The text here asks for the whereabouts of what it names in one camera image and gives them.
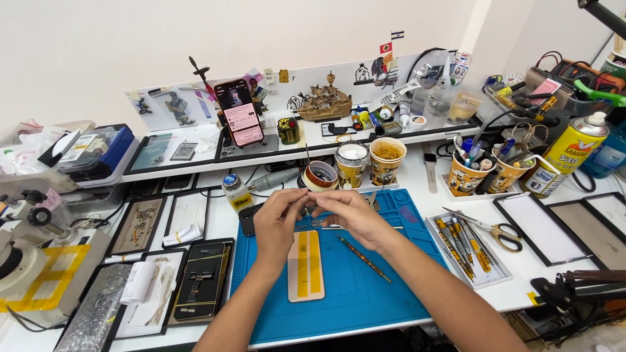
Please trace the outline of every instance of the hand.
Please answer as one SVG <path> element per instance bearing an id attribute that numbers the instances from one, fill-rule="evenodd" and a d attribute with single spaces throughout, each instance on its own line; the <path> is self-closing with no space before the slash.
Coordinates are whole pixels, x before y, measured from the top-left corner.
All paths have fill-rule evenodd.
<path id="1" fill-rule="evenodd" d="M 389 234 L 398 234 L 355 190 L 309 192 L 308 196 L 310 200 L 307 206 L 317 203 L 311 216 L 318 217 L 325 211 L 335 213 L 324 219 L 322 226 L 336 224 L 345 227 L 370 251 L 378 251 L 389 238 Z"/>
<path id="2" fill-rule="evenodd" d="M 276 278 L 294 243 L 295 221 L 302 219 L 300 209 L 309 200 L 307 192 L 307 189 L 275 190 L 254 215 L 257 262 L 267 266 Z"/>

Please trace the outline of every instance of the phone screen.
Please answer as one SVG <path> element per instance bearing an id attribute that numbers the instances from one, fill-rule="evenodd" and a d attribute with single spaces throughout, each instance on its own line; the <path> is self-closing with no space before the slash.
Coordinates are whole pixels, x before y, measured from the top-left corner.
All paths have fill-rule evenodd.
<path id="1" fill-rule="evenodd" d="M 263 130 L 254 111 L 252 95 L 245 80 L 215 86 L 217 100 L 238 146 L 263 140 Z"/>

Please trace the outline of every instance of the paper cup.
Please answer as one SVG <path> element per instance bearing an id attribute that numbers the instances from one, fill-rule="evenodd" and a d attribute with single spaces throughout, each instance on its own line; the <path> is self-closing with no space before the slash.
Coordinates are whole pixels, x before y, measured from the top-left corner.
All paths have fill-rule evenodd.
<path id="1" fill-rule="evenodd" d="M 365 144 L 357 140 L 341 143 L 335 151 L 335 161 L 342 187 L 350 184 L 353 189 L 359 188 L 369 162 L 369 150 Z"/>
<path id="2" fill-rule="evenodd" d="M 487 189 L 489 194 L 498 194 L 504 192 L 513 182 L 521 178 L 526 171 L 532 169 L 532 167 L 518 168 L 508 165 L 498 158 L 498 176 L 491 183 Z"/>
<path id="3" fill-rule="evenodd" d="M 382 142 L 387 142 L 391 145 L 394 145 L 395 147 L 400 148 L 403 152 L 402 156 L 393 160 L 387 160 L 377 157 L 374 154 L 373 150 L 376 150 L 376 146 Z M 403 142 L 400 142 L 395 138 L 381 137 L 375 139 L 369 145 L 369 154 L 371 156 L 370 161 L 372 165 L 372 183 L 377 186 L 388 185 L 393 183 L 396 179 L 396 172 L 398 171 L 402 160 L 406 156 L 406 146 Z"/>
<path id="4" fill-rule="evenodd" d="M 450 168 L 447 183 L 455 197 L 463 197 L 465 195 L 471 195 L 480 182 L 496 168 L 496 165 L 485 171 L 473 170 L 458 162 L 456 159 L 458 154 L 459 152 L 454 151 L 452 167 Z"/>

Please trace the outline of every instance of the phone frame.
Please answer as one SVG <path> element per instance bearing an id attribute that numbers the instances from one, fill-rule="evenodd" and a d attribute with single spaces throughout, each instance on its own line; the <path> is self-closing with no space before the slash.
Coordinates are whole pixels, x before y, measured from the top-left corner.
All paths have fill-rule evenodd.
<path id="1" fill-rule="evenodd" d="M 222 111 L 224 113 L 224 119 L 226 120 L 227 123 L 230 123 L 230 121 L 228 119 L 228 116 L 224 112 L 224 106 L 225 105 L 222 104 L 222 102 L 220 101 L 220 97 L 217 95 L 217 90 L 218 89 L 223 89 L 224 92 L 225 92 L 226 90 L 236 89 L 236 88 L 234 88 L 234 86 L 236 86 L 238 83 L 241 83 L 241 82 L 243 82 L 243 84 L 245 84 L 245 90 L 246 90 L 247 94 L 250 96 L 250 101 L 252 101 L 252 94 L 250 93 L 250 87 L 248 86 L 248 82 L 246 82 L 245 79 L 243 79 L 243 78 L 239 78 L 237 80 L 232 80 L 232 81 L 228 81 L 228 82 L 224 82 L 224 83 L 219 83 L 219 84 L 216 84 L 213 87 L 213 89 L 216 91 L 215 96 L 217 98 L 217 101 L 220 103 L 220 106 L 222 107 Z M 254 144 L 254 143 L 262 142 L 263 139 L 265 138 L 265 133 L 263 132 L 263 128 L 261 127 L 261 121 L 259 120 L 259 115 L 257 114 L 256 110 L 254 110 L 254 115 L 257 118 L 257 124 L 254 125 L 254 126 L 246 127 L 246 128 L 243 128 L 243 129 L 237 130 L 237 131 L 233 131 L 230 128 L 230 126 L 228 126 L 228 130 L 230 132 L 230 137 L 232 138 L 232 140 L 233 140 L 233 142 L 235 143 L 236 146 L 242 148 L 242 147 L 245 147 L 246 145 L 251 145 L 251 144 Z M 254 142 L 250 142 L 250 143 L 246 143 L 246 144 L 243 144 L 243 145 L 239 145 L 237 143 L 237 139 L 235 139 L 235 132 L 249 130 L 251 128 L 255 128 L 256 126 L 258 126 L 261 129 L 261 136 L 262 136 L 262 138 L 260 140 L 254 141 Z"/>

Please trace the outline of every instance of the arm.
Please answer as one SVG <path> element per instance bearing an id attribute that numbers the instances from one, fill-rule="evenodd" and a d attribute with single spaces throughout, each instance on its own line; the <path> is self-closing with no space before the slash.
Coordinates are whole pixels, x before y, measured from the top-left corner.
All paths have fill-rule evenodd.
<path id="1" fill-rule="evenodd" d="M 323 226 L 341 225 L 365 248 L 382 255 L 464 352 L 528 352 L 485 300 L 394 230 L 356 191 L 309 193 L 309 197 L 307 205 L 318 205 L 313 217 L 333 212 Z"/>
<path id="2" fill-rule="evenodd" d="M 295 220 L 301 219 L 299 210 L 309 199 L 306 192 L 306 189 L 275 191 L 254 215 L 257 260 L 192 352 L 248 349 L 261 307 L 287 262 L 294 242 Z"/>

